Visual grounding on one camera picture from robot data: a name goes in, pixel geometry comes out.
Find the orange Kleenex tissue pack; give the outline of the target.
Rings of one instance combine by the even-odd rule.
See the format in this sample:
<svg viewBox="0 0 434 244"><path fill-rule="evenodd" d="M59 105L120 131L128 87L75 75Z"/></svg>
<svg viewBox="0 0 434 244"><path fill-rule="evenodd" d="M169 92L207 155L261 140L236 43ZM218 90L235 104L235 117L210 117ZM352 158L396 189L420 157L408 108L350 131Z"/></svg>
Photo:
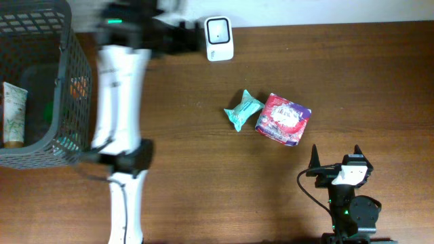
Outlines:
<svg viewBox="0 0 434 244"><path fill-rule="evenodd" d="M70 84L70 94L74 99L87 97L87 78L73 77Z"/></svg>

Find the green lid jar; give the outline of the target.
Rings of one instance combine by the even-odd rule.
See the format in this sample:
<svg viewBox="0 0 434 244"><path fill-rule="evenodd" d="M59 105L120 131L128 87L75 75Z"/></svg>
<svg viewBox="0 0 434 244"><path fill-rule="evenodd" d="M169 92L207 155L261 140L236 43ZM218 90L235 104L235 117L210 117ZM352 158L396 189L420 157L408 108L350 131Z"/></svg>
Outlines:
<svg viewBox="0 0 434 244"><path fill-rule="evenodd" d="M54 103L48 102L43 109L43 121L50 125L53 118Z"/></svg>

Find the white bamboo print tube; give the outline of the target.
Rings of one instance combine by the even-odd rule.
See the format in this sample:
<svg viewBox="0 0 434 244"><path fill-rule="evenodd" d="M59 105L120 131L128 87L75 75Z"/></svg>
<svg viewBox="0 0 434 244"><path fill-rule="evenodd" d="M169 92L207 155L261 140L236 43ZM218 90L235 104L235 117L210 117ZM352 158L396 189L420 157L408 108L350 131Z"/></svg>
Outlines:
<svg viewBox="0 0 434 244"><path fill-rule="evenodd" d="M25 89L3 82L3 143L6 148L24 146Z"/></svg>

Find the red purple pad package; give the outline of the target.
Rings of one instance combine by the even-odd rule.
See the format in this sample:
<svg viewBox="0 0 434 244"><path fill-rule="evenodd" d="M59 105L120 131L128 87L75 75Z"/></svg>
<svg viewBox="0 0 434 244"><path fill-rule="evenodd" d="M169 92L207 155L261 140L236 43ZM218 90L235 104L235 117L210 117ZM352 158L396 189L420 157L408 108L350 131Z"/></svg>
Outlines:
<svg viewBox="0 0 434 244"><path fill-rule="evenodd" d="M311 114L311 109L271 93L255 130L285 146L297 146Z"/></svg>

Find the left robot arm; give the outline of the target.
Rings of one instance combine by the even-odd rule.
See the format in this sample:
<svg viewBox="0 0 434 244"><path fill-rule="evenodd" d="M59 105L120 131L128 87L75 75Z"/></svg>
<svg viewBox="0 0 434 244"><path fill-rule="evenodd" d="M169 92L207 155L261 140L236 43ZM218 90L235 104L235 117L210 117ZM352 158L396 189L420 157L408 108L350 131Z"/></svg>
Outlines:
<svg viewBox="0 0 434 244"><path fill-rule="evenodd" d="M144 181L154 143L140 132L144 78L152 58L195 52L200 48L198 21L169 24L157 1L113 1L99 13L98 105L96 128L80 161L108 167L107 176L87 175L106 182L111 195L109 243L143 243L141 205Z"/></svg>

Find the teal Kleenex tissue pack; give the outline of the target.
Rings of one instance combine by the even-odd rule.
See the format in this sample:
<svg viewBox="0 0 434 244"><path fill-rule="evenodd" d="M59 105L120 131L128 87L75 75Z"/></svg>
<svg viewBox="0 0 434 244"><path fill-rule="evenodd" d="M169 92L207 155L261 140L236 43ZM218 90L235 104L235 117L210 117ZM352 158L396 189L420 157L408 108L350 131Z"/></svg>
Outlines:
<svg viewBox="0 0 434 244"><path fill-rule="evenodd" d="M78 137L77 135L73 134L71 137L63 136L59 137L56 140L55 145L53 146L53 153L54 154L61 154L66 151L77 151L79 150L79 145L74 142Z"/></svg>

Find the teal wet wipes pack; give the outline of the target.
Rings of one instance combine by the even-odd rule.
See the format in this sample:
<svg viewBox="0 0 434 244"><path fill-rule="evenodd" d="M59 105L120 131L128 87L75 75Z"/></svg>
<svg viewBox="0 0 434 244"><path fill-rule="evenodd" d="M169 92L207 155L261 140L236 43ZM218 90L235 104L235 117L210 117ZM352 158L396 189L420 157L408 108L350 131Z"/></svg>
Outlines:
<svg viewBox="0 0 434 244"><path fill-rule="evenodd" d="M241 131L244 123L258 111L264 108L264 104L250 95L248 90L244 90L241 102L234 109L224 109L231 123L237 132Z"/></svg>

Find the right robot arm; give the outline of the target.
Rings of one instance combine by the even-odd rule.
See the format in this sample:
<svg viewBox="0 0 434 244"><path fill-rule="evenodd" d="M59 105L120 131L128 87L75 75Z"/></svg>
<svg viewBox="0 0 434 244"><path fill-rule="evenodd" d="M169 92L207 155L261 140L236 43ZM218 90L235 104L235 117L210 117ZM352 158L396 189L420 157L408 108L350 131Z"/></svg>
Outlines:
<svg viewBox="0 0 434 244"><path fill-rule="evenodd" d="M376 222L382 210L380 201L365 195L356 195L374 168L356 145L354 152L343 157L342 162L322 165L316 145L312 146L311 159L306 170L300 175L315 178L316 188L328 190L328 207L320 203L305 189L302 192L332 219L332 233L324 233L320 243L394 243L391 239L373 239Z"/></svg>

